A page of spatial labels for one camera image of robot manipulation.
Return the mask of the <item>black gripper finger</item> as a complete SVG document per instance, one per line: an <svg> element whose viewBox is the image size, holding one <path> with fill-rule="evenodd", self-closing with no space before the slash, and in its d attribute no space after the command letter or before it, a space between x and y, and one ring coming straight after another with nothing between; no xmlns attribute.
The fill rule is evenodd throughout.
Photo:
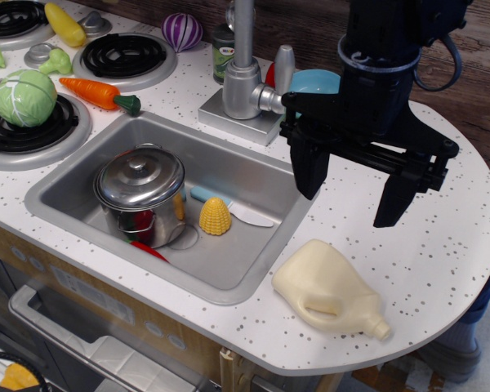
<svg viewBox="0 0 490 392"><path fill-rule="evenodd" d="M313 123L298 122L291 131L289 143L296 187L311 200L327 177L329 153Z"/></svg>
<svg viewBox="0 0 490 392"><path fill-rule="evenodd" d="M385 183L373 226L376 228L395 226L415 198L420 183L419 179L390 175Z"/></svg>

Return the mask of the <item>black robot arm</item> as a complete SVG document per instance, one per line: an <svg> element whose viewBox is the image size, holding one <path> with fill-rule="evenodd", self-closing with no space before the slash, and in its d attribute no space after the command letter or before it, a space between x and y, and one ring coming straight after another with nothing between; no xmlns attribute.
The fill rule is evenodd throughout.
<svg viewBox="0 0 490 392"><path fill-rule="evenodd" d="M450 33L464 26L465 1L353 1L335 94L288 92L282 102L296 187L313 198L336 155L388 175L374 226L395 225L415 195L441 188L456 142L419 120L409 96L420 85L417 65L424 47L441 41L454 75L461 57Z"/></svg>

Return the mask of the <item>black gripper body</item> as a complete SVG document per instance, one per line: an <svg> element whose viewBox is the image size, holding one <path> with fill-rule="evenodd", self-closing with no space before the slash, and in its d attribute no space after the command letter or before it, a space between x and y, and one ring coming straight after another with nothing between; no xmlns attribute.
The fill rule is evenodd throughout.
<svg viewBox="0 0 490 392"><path fill-rule="evenodd" d="M287 92L281 134L290 145L298 122L313 123L329 157L419 179L418 191L438 190L459 147L412 113L408 99L416 68L414 61L395 67L349 63L337 94Z"/></svg>

